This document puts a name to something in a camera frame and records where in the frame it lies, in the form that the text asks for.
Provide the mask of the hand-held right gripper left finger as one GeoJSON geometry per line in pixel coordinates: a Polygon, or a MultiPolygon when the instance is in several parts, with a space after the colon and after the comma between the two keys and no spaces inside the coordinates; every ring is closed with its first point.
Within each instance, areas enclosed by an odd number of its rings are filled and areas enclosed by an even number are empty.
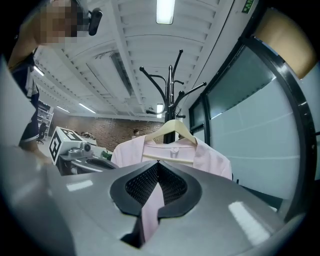
{"type": "Polygon", "coordinates": [[[156,254],[143,243],[142,205],[127,183],[156,161],[80,175],[56,174],[56,203],[77,254],[156,254]]]}

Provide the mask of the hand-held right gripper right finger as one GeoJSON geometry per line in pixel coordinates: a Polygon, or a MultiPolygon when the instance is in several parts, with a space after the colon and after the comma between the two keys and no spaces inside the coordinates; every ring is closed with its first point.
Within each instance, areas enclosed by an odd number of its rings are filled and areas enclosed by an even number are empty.
{"type": "Polygon", "coordinates": [[[235,182],[185,165],[157,164],[165,205],[145,243],[153,256],[264,256],[284,221],[235,182]]]}

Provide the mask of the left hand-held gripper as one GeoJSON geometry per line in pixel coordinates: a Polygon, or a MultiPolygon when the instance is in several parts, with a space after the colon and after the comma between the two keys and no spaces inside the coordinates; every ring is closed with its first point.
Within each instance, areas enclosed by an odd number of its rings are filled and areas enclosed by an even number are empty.
{"type": "Polygon", "coordinates": [[[94,152],[90,143],[74,131],[59,126],[54,130],[48,149],[52,163],[61,175],[71,175],[71,166],[76,167],[78,173],[99,173],[118,168],[110,160],[92,157],[94,152]],[[73,161],[82,158],[87,159],[84,162],[73,161]]]}

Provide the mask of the pink shirt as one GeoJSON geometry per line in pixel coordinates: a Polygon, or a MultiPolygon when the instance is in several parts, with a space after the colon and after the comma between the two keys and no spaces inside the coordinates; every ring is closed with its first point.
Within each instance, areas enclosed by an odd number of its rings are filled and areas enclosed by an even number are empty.
{"type": "MultiPolygon", "coordinates": [[[[230,161],[221,153],[201,140],[193,144],[186,138],[169,144],[157,144],[145,141],[144,136],[125,141],[117,145],[113,151],[111,162],[120,168],[150,161],[146,155],[160,158],[186,160],[186,166],[211,173],[226,179],[232,179],[230,161]]],[[[142,208],[142,227],[144,239],[147,241],[158,228],[158,210],[165,205],[163,191],[157,183],[146,204],[142,208]]]]}

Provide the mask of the wooden hanger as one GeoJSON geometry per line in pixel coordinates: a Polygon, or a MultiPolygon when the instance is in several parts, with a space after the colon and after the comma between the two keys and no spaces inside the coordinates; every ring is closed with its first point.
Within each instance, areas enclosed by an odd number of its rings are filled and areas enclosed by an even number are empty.
{"type": "MultiPolygon", "coordinates": [[[[169,135],[170,133],[173,133],[173,132],[178,133],[179,135],[182,135],[185,139],[189,140],[195,145],[198,144],[196,138],[189,132],[189,130],[183,124],[183,122],[176,119],[167,121],[157,131],[147,134],[145,136],[145,141],[152,141],[157,137],[169,135]]],[[[192,160],[186,160],[186,159],[162,157],[162,156],[156,156],[156,155],[145,154],[145,153],[143,153],[142,156],[153,159],[153,160],[159,160],[159,161],[169,161],[169,162],[181,163],[181,164],[193,164],[192,160]]]]}

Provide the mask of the person's left forearm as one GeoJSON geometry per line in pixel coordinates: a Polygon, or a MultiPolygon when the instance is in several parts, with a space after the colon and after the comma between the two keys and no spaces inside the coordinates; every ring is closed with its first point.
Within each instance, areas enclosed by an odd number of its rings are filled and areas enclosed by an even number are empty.
{"type": "Polygon", "coordinates": [[[42,163],[44,164],[52,164],[52,160],[50,158],[48,158],[47,156],[45,156],[38,148],[38,144],[37,141],[34,140],[30,140],[30,141],[21,141],[19,143],[19,147],[22,148],[23,150],[32,153],[33,155],[35,155],[37,157],[37,159],[39,159],[42,163]]]}

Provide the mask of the black office chair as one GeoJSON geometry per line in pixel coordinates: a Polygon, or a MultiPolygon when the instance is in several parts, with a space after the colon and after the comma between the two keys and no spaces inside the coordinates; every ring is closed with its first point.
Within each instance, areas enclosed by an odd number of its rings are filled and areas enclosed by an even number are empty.
{"type": "Polygon", "coordinates": [[[38,134],[38,138],[36,139],[37,144],[38,143],[44,144],[43,139],[45,138],[46,129],[47,129],[46,123],[42,122],[38,130],[39,134],[38,134]]]}

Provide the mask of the white shelf unit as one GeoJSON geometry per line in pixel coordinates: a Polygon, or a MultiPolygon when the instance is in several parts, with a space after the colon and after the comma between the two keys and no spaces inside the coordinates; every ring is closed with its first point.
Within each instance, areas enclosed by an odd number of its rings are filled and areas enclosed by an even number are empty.
{"type": "Polygon", "coordinates": [[[51,122],[53,119],[53,110],[54,108],[43,101],[39,100],[38,102],[38,113],[37,113],[37,122],[38,122],[38,130],[40,128],[40,125],[42,122],[46,123],[46,131],[45,131],[45,137],[43,141],[45,141],[49,135],[51,122]]]}

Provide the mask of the person's navy shirt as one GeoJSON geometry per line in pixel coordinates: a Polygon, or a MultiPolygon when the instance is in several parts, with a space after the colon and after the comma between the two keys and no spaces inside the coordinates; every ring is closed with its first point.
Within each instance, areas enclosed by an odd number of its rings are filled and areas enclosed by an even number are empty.
{"type": "Polygon", "coordinates": [[[16,64],[10,71],[16,83],[26,96],[27,100],[35,108],[35,112],[32,115],[21,137],[20,141],[22,143],[36,140],[39,137],[38,109],[40,93],[32,75],[34,65],[34,54],[30,53],[24,60],[16,64]]]}

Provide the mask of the black-framed glass partition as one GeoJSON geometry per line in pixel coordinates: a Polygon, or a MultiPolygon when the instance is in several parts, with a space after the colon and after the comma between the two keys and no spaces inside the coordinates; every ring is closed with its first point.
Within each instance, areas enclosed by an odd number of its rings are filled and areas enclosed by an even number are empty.
{"type": "Polygon", "coordinates": [[[294,112],[275,74],[242,46],[217,82],[189,110],[195,136],[231,163],[235,183],[279,210],[294,195],[300,140],[294,112]]]}

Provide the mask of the black coat rack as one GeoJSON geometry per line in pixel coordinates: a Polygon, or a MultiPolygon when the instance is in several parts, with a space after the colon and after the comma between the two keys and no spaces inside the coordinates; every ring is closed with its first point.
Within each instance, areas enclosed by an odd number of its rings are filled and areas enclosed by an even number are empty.
{"type": "MultiPolygon", "coordinates": [[[[164,78],[161,75],[157,74],[150,74],[148,73],[144,67],[140,67],[139,70],[149,79],[149,81],[156,87],[156,89],[159,91],[162,99],[163,99],[163,106],[164,106],[164,112],[162,114],[165,114],[165,123],[170,120],[178,120],[179,118],[185,118],[185,115],[180,115],[178,112],[176,112],[176,109],[178,107],[178,104],[182,99],[184,99],[189,94],[195,92],[196,90],[205,87],[207,85],[206,82],[201,83],[200,85],[190,89],[187,92],[184,92],[181,90],[178,93],[178,97],[175,98],[175,84],[179,83],[181,85],[184,84],[184,82],[180,80],[175,80],[175,74],[178,67],[178,63],[180,61],[181,55],[183,54],[183,50],[180,49],[177,59],[175,61],[174,65],[170,65],[168,67],[168,78],[164,78]]],[[[147,114],[156,115],[157,112],[146,110],[147,114]]],[[[163,142],[165,144],[170,144],[175,141],[177,132],[171,132],[168,135],[161,135],[163,136],[163,142]]]]}

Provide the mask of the black-framed glass door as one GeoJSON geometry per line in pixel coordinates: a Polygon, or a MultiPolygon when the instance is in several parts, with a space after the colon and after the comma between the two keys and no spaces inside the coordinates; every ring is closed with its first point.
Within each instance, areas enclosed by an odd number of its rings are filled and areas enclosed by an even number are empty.
{"type": "Polygon", "coordinates": [[[297,183],[293,195],[288,202],[281,204],[279,210],[279,214],[287,222],[296,215],[305,213],[312,201],[317,167],[317,133],[311,108],[298,82],[299,78],[280,55],[254,36],[268,8],[275,9],[289,16],[299,25],[291,12],[285,13],[284,5],[284,2],[281,0],[259,0],[238,40],[252,50],[276,76],[292,108],[298,133],[300,160],[297,183]]]}

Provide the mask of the brown cardboard sheet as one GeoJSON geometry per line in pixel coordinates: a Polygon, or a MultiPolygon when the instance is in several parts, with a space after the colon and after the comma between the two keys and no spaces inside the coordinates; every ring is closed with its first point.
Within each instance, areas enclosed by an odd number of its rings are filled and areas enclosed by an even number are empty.
{"type": "Polygon", "coordinates": [[[316,50],[306,33],[276,9],[267,8],[254,36],[280,55],[300,80],[318,62],[316,50]]]}

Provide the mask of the green exit sign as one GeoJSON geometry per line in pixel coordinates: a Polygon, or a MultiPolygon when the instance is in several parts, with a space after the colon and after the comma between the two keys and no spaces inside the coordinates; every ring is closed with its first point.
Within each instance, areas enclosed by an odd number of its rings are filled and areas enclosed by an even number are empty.
{"type": "Polygon", "coordinates": [[[241,13],[245,15],[252,14],[253,11],[256,9],[258,3],[259,0],[245,0],[241,9],[241,13]]]}

